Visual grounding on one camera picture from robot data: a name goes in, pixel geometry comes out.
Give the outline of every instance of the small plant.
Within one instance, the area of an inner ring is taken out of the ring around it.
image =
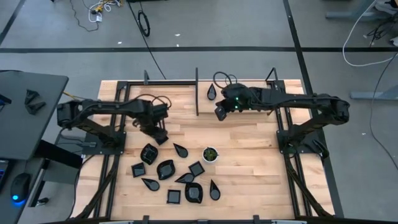
[[[207,161],[213,161],[217,158],[218,154],[213,148],[206,148],[205,151],[203,152],[204,157]]]

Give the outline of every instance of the black shape piece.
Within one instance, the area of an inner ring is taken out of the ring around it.
[[[213,200],[218,200],[220,199],[221,196],[221,192],[218,189],[217,185],[213,182],[213,180],[211,180],[210,182],[210,197]]]
[[[181,190],[168,190],[167,191],[167,203],[180,203]]]
[[[26,90],[25,105],[28,105],[34,98],[40,96],[36,91]]]
[[[209,87],[209,90],[207,91],[207,98],[209,100],[214,100],[217,96],[217,92],[216,89],[214,88],[214,85],[211,84]]]
[[[157,154],[157,148],[148,143],[141,151],[141,160],[151,165],[155,161]]]
[[[139,177],[145,174],[145,166],[143,162],[140,162],[136,165],[131,166],[132,176]]]
[[[157,176],[159,177],[159,180],[165,180],[168,179],[169,177],[173,176],[175,173],[175,167],[173,160],[169,159],[166,161],[161,162],[157,168]]]
[[[191,173],[194,177],[197,177],[200,174],[205,172],[205,169],[203,168],[203,166],[201,166],[199,161],[190,165],[189,170],[191,171]]]
[[[176,180],[176,182],[183,183],[183,184],[191,183],[194,180],[194,178],[195,177],[191,173],[186,173],[186,174],[182,175],[180,178],[178,178]]]
[[[156,180],[151,180],[151,179],[146,179],[146,178],[141,178],[141,180],[151,191],[157,191],[160,188],[160,185]]]
[[[175,148],[177,154],[181,158],[186,158],[188,156],[188,150],[187,149],[185,149],[184,147],[182,147],[182,146],[180,146],[178,144],[175,144],[175,143],[173,143],[173,145],[174,145],[174,148]]]
[[[45,102],[40,102],[33,105],[25,105],[25,108],[28,113],[35,115],[43,106],[45,106]]]
[[[203,189],[198,183],[187,183],[185,185],[185,198],[191,203],[201,203]]]

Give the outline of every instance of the desk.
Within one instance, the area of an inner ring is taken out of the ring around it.
[[[33,156],[67,81],[68,77],[56,75],[15,71],[0,73],[0,94],[12,100],[0,112],[0,158],[10,159],[13,163],[0,190],[1,223],[17,223],[25,207],[25,203],[16,205],[11,201],[10,188],[14,177],[23,172],[29,173],[29,193],[33,190],[45,162],[43,157]],[[36,100],[46,102],[35,115],[25,109],[26,89],[40,94],[33,103]]]
[[[248,86],[265,85],[261,80],[242,82]],[[275,113],[270,116],[251,111],[230,113],[220,122],[213,112],[214,101],[206,99],[210,83],[204,80],[198,82],[198,116],[194,85],[131,88],[130,98],[150,93],[165,95],[172,100],[169,117],[165,119],[170,139],[158,146],[152,138],[131,125],[132,119],[126,118],[126,149],[119,162],[112,220],[142,220],[143,215],[149,215],[151,220],[250,220],[253,215],[259,215],[261,219],[294,217],[284,159],[279,153],[275,135],[278,129]],[[114,100],[116,84],[117,81],[102,81],[98,98]],[[285,80],[285,85],[288,93],[303,93],[300,80]],[[310,118],[308,110],[291,108],[290,111],[294,123]],[[110,122],[108,115],[96,115],[93,119],[102,125]],[[187,158],[178,157],[173,142],[188,149]],[[146,164],[143,178],[157,180],[156,167],[166,159],[173,159],[176,166],[174,176],[159,181],[160,189],[156,192],[147,189],[140,177],[133,178],[131,172],[131,165],[142,162],[139,156],[147,143],[156,146],[159,155],[151,166]],[[212,165],[205,164],[201,158],[202,150],[207,146],[216,147],[220,154]],[[300,157],[309,190],[326,211],[334,213],[320,158],[314,154],[302,154]],[[103,156],[95,156],[82,168],[72,216],[79,214],[96,192],[102,161]],[[196,161],[200,161],[206,170],[195,178],[195,182],[203,187],[202,203],[189,203],[182,194],[180,205],[166,204],[168,189],[184,191],[184,185],[174,181],[189,172],[188,166]],[[208,193],[211,179],[221,190],[218,201],[213,201]],[[302,197],[298,188],[296,191],[300,211],[304,215]],[[104,215],[104,210],[103,205],[100,216]]]

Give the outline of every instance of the black dish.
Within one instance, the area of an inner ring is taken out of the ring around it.
[[[218,200],[220,199],[221,196],[221,192],[220,190],[218,190],[217,185],[213,182],[213,180],[211,180],[210,182],[210,197],[213,200]]]
[[[214,88],[214,85],[211,84],[209,87],[209,90],[207,91],[207,98],[209,100],[214,100],[217,96],[217,92],[216,89]]]
[[[160,188],[160,185],[159,185],[159,183],[156,180],[145,179],[145,178],[141,178],[141,180],[144,182],[144,184],[151,191],[157,191]]]
[[[157,153],[157,148],[148,143],[141,151],[141,160],[151,165],[155,161]]]
[[[173,160],[166,160],[161,162],[157,168],[157,176],[159,178],[159,180],[165,180],[168,179],[169,177],[173,176],[173,174],[175,173],[175,167],[174,167],[174,163]]]
[[[168,190],[167,191],[167,203],[180,203],[181,190]]]
[[[185,185],[185,198],[191,203],[201,203],[203,189],[198,183],[187,183]]]
[[[188,150],[187,149],[185,149],[184,147],[182,147],[182,146],[180,146],[178,144],[175,144],[175,143],[173,143],[173,145],[174,145],[174,148],[175,148],[177,154],[181,158],[186,158],[188,156]]]
[[[131,170],[132,170],[133,177],[139,177],[141,175],[144,175],[145,174],[144,163],[140,162],[136,165],[131,166]]]
[[[190,165],[189,170],[191,171],[191,173],[194,177],[197,177],[200,174],[205,172],[205,169],[203,168],[203,166],[201,166],[199,161]]]
[[[194,178],[195,177],[193,176],[193,174],[186,173],[186,174],[182,175],[180,178],[178,178],[176,180],[176,182],[177,183],[183,183],[183,184],[191,183],[194,180]]]

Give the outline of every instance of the white pot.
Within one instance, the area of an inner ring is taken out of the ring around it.
[[[213,160],[213,161],[208,161],[207,159],[205,159],[205,156],[203,155],[203,153],[205,152],[205,150],[206,150],[207,148],[212,148],[212,149],[214,149],[214,150],[216,151],[216,153],[217,153],[217,157],[216,157],[216,159],[215,159],[215,160]],[[220,156],[220,155],[218,154],[218,151],[217,151],[217,149],[216,149],[215,147],[211,147],[211,146],[208,146],[208,147],[206,147],[206,149],[204,149],[204,150],[203,150],[203,152],[202,152],[202,154],[201,154],[201,157],[203,158],[203,160],[204,160],[205,162],[208,162],[208,163],[213,163],[213,162],[216,162],[216,161],[217,161],[217,159],[218,159],[218,157]]]

